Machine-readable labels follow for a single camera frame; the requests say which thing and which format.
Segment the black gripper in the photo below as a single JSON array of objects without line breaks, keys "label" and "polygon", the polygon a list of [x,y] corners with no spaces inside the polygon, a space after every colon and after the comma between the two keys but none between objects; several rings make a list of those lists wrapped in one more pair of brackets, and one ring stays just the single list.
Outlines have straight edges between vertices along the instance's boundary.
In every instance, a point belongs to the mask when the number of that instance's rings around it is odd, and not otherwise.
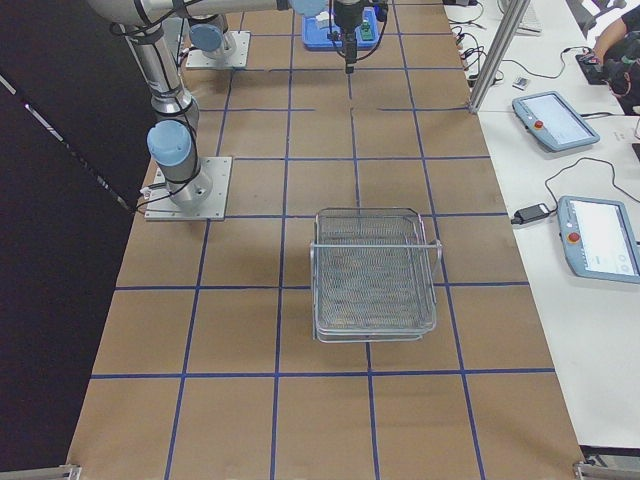
[{"label": "black gripper", "polygon": [[335,24],[343,36],[345,73],[352,74],[357,63],[356,29],[362,24],[364,2],[361,0],[335,1],[333,13]]}]

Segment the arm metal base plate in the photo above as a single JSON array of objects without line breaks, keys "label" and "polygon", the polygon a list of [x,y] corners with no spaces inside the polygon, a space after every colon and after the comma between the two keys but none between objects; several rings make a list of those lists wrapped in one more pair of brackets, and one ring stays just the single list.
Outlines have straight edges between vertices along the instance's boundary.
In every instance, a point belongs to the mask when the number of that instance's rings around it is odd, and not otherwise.
[{"label": "arm metal base plate", "polygon": [[231,31],[225,33],[216,28],[192,27],[191,46],[186,68],[191,70],[244,69],[247,66],[251,33]]},{"label": "arm metal base plate", "polygon": [[170,198],[164,174],[159,167],[156,168],[153,183],[160,186],[149,191],[148,204],[143,206],[147,221],[225,219],[232,158],[200,157],[199,160],[199,174]]}]

